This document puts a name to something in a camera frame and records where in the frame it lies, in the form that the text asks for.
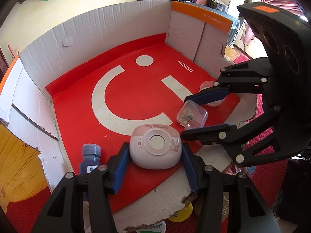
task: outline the round clear container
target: round clear container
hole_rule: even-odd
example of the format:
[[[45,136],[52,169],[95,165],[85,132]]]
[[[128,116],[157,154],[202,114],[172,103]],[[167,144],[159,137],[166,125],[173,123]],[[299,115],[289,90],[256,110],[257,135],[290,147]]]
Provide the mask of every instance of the round clear container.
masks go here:
[[[201,84],[201,86],[200,86],[200,91],[203,90],[203,89],[208,89],[208,88],[213,87],[213,83],[214,83],[214,81],[205,81],[205,82],[203,82]],[[206,105],[211,106],[211,107],[217,107],[220,104],[222,104],[225,99],[226,98],[223,98],[222,100],[215,101],[215,102],[212,102],[212,103],[207,103]]]

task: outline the white circle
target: white circle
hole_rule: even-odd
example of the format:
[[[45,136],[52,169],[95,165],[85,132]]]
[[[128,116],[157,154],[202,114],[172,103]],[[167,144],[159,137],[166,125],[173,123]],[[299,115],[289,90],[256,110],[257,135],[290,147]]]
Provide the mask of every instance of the white circle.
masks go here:
[[[139,66],[149,66],[153,63],[153,58],[149,55],[141,55],[136,59],[136,64]]]
[[[150,138],[150,146],[155,150],[161,150],[165,145],[165,140],[159,135]]]
[[[173,31],[173,34],[174,34],[174,37],[175,37],[176,39],[182,39],[183,33],[182,33],[179,29],[175,29],[175,30]]]

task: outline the orange sticker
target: orange sticker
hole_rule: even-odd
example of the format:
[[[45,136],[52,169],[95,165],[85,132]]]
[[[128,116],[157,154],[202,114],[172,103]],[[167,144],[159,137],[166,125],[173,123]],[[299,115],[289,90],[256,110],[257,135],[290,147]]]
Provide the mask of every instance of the orange sticker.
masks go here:
[[[191,4],[172,1],[172,10],[204,21],[225,33],[229,33],[232,26],[230,19]]]
[[[262,11],[265,11],[265,12],[268,12],[268,13],[280,12],[279,10],[277,10],[275,8],[271,8],[271,7],[268,7],[268,6],[265,6],[265,5],[260,5],[260,6],[254,7],[254,9],[262,10]]]

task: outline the white arc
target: white arc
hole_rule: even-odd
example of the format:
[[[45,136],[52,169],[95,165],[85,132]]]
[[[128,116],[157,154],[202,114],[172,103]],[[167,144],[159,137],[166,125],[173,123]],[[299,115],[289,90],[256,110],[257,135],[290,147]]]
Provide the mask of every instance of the white arc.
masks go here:
[[[130,136],[133,130],[143,124],[158,123],[171,125],[173,122],[163,112],[156,117],[143,120],[129,120],[115,115],[107,106],[105,92],[108,84],[125,70],[119,65],[107,72],[96,84],[92,93],[92,108],[98,121],[107,129]]]

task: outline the bottle cap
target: bottle cap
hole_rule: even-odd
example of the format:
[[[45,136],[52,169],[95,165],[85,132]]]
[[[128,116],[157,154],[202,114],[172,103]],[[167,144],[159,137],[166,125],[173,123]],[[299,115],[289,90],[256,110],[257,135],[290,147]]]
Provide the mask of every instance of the bottle cap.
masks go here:
[[[93,154],[101,157],[101,147],[97,144],[87,143],[82,147],[82,155]]]
[[[175,223],[179,223],[184,220],[187,220],[190,217],[192,210],[193,210],[193,207],[192,207],[192,204],[190,203],[184,209],[181,209],[175,212],[174,215],[169,218],[169,220]]]

